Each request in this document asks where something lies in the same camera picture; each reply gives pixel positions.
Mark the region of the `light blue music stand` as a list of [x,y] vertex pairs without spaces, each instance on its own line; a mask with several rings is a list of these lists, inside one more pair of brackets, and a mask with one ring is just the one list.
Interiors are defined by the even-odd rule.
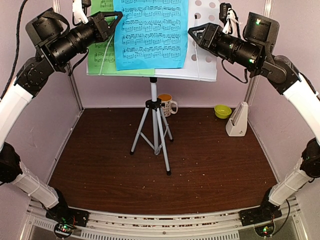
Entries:
[[188,1],[188,26],[187,26],[187,52],[182,68],[154,69],[154,76],[147,77],[150,82],[151,98],[146,101],[145,109],[140,120],[135,140],[144,138],[142,131],[148,113],[152,114],[153,140],[149,146],[154,154],[167,155],[166,139],[173,139],[169,124],[164,115],[161,99],[158,98],[157,82],[160,78],[172,78],[181,80],[195,80],[204,82],[215,82],[217,79],[217,59],[210,56],[197,46],[195,41],[188,35],[188,29],[208,20],[211,23],[215,20],[218,12],[218,1],[216,0],[187,0]]

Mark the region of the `green sheet music page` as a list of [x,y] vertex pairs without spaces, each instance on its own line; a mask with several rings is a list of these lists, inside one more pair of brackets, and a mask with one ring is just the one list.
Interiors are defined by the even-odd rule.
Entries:
[[[113,12],[112,0],[92,0],[90,14],[97,12]],[[133,76],[145,77],[154,76],[154,69],[138,70],[116,70],[116,57],[114,40],[107,40],[103,43],[95,43],[89,47],[87,57],[87,75],[89,76]]]

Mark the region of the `blue paper sheet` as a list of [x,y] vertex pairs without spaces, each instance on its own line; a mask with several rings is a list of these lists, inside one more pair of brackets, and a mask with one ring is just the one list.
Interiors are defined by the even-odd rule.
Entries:
[[114,37],[118,71],[180,69],[188,48],[187,0],[115,0],[123,14]]

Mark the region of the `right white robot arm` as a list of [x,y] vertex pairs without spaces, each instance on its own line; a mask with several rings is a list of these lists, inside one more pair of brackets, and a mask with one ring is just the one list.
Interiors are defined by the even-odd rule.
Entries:
[[242,38],[224,33],[222,27],[214,23],[188,30],[200,48],[243,66],[246,78],[258,75],[267,78],[296,108],[315,136],[307,143],[294,170],[266,192],[256,210],[261,221],[268,220],[287,198],[320,176],[320,98],[311,82],[286,56],[272,54],[279,28],[276,20],[250,12]]

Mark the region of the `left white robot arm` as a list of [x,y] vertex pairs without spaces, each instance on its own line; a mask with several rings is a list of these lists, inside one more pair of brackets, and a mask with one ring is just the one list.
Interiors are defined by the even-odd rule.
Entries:
[[120,11],[99,11],[87,23],[64,29],[68,21],[52,8],[27,23],[25,29],[36,49],[17,73],[0,102],[0,180],[16,185],[50,209],[61,222],[72,218],[62,193],[44,184],[23,165],[5,140],[24,108],[35,98],[54,72],[65,73],[67,62],[88,47],[108,40],[123,17]]

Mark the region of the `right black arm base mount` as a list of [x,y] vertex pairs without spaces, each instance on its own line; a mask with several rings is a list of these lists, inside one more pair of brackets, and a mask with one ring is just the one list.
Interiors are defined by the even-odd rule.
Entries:
[[274,218],[279,218],[282,216],[280,207],[269,202],[269,194],[271,189],[272,188],[269,188],[265,192],[260,206],[241,210],[239,212],[242,226],[249,226],[271,221]]

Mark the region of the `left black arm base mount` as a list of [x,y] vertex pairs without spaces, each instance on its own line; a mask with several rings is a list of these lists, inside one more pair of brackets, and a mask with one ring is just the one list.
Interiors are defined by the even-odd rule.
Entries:
[[86,227],[89,219],[89,212],[70,208],[60,190],[54,189],[58,196],[58,204],[52,208],[42,208],[46,211],[46,217],[55,220],[57,224],[54,226],[53,232],[59,239],[70,237],[73,231],[79,227]]

